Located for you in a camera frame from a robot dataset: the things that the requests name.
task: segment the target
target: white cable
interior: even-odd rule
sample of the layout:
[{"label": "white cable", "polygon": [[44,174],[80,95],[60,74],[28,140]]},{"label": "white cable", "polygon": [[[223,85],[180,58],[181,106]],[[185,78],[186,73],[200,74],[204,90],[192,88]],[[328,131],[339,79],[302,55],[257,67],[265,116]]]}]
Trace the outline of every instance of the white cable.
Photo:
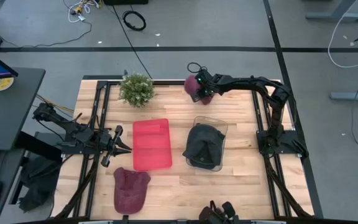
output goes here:
[{"label": "white cable", "polygon": [[[81,3],[82,3],[82,1],[80,1],[79,3],[76,3],[76,4],[74,4],[74,5],[72,5],[72,6],[68,9],[68,21],[69,21],[69,22],[74,23],[74,22],[79,22],[79,21],[81,21],[81,19],[77,19],[77,20],[75,20],[75,21],[72,21],[72,20],[70,19],[71,9],[72,9],[74,6],[77,6],[77,5],[81,4]],[[93,4],[93,3],[90,3],[90,2],[87,2],[87,3],[84,4],[83,8],[85,9],[85,12],[89,14],[89,13],[91,12],[91,9],[90,9],[90,7],[89,7],[88,5],[94,6],[94,4]]]},{"label": "white cable", "polygon": [[331,56],[331,53],[329,51],[329,49],[331,48],[331,44],[333,43],[333,39],[334,39],[334,35],[335,35],[335,32],[336,32],[336,29],[338,28],[339,24],[341,23],[341,21],[343,20],[343,18],[345,17],[345,15],[351,10],[351,8],[353,7],[353,5],[351,5],[349,7],[349,9],[342,15],[341,19],[338,21],[338,23],[336,24],[335,26],[335,29],[334,29],[334,32],[333,32],[333,35],[331,36],[331,40],[329,41],[329,45],[328,45],[328,56],[329,58],[331,59],[331,61],[333,62],[333,64],[335,64],[336,66],[340,67],[340,68],[354,68],[354,67],[358,67],[358,65],[340,65],[338,63],[336,63],[334,61],[334,59],[332,58]]}]

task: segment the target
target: black cloth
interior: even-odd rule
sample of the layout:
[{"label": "black cloth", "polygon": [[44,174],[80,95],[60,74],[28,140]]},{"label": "black cloth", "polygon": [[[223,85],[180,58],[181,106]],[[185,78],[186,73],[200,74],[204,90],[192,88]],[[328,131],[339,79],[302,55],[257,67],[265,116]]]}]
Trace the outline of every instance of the black cloth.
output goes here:
[{"label": "black cloth", "polygon": [[215,127],[197,124],[189,132],[183,156],[195,167],[214,169],[221,164],[224,138],[225,135]]},{"label": "black cloth", "polygon": [[27,163],[22,169],[20,180],[29,191],[21,198],[19,208],[24,212],[43,205],[56,189],[61,163],[42,156]]}]

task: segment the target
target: black desk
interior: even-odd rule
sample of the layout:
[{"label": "black desk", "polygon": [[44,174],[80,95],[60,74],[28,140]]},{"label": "black desk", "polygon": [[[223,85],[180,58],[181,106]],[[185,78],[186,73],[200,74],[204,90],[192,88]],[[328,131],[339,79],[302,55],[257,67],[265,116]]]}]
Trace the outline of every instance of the black desk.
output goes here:
[{"label": "black desk", "polygon": [[13,68],[19,76],[7,90],[0,91],[0,181],[4,183],[0,214],[26,150],[52,160],[61,160],[57,148],[21,131],[45,75],[44,69]]},{"label": "black desk", "polygon": [[44,69],[13,69],[19,76],[11,87],[0,91],[0,150],[14,146],[45,75]]},{"label": "black desk", "polygon": [[[11,190],[17,170],[22,163],[24,152],[24,149],[12,149],[10,151],[0,152],[0,168],[2,168],[0,181],[4,183],[4,187],[2,188],[1,193],[0,214],[2,212],[2,209],[4,208],[5,201],[7,200],[7,197],[9,195],[9,191]],[[5,154],[6,157],[4,164],[1,164]]]}]

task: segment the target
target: gray floor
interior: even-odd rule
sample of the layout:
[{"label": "gray floor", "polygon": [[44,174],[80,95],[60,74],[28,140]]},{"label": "gray floor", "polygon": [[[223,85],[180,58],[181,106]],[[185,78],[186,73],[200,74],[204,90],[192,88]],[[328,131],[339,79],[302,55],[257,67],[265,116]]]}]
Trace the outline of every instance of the gray floor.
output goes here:
[{"label": "gray floor", "polygon": [[[270,0],[281,46],[327,47],[336,24],[307,21],[305,13],[332,11],[338,3]],[[129,9],[116,8],[119,14]],[[264,5],[259,0],[150,0],[148,5],[134,8],[147,20],[144,32],[128,32],[136,47],[274,46]],[[358,12],[358,1],[352,12]],[[115,15],[105,7],[92,7],[91,14],[85,16],[93,24],[92,32],[79,41],[57,47],[129,46]],[[43,0],[9,0],[0,10],[0,35],[17,45],[59,42],[86,30],[86,24],[67,21],[67,9],[58,0],[48,4]],[[357,37],[358,22],[341,24],[333,47],[351,47],[349,44]],[[275,52],[139,52],[139,57],[154,78],[185,78],[186,65],[192,61],[207,66],[209,71],[236,77],[282,78]],[[358,146],[351,136],[351,103],[329,99],[331,91],[357,89],[358,67],[337,68],[326,53],[284,53],[284,57],[324,217],[358,220]],[[358,53],[336,53],[333,57],[342,65],[358,63]],[[75,106],[83,75],[117,75],[124,69],[144,72],[132,52],[16,52],[0,53],[0,59],[12,67],[46,69],[39,94],[70,108]],[[358,103],[354,111],[358,138]],[[57,127],[51,128],[61,132]],[[24,130],[45,132],[30,117]],[[26,214],[23,219],[45,218],[47,208]],[[4,213],[1,223],[10,223],[10,216]]]}]

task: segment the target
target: baseball cap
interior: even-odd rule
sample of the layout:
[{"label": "baseball cap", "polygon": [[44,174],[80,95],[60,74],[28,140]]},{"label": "baseball cap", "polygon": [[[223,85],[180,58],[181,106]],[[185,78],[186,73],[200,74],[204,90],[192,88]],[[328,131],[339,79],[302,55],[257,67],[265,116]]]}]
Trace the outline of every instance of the baseball cap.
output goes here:
[{"label": "baseball cap", "polygon": [[114,171],[114,208],[117,212],[129,215],[143,207],[150,176],[146,172],[125,170],[120,167]]}]

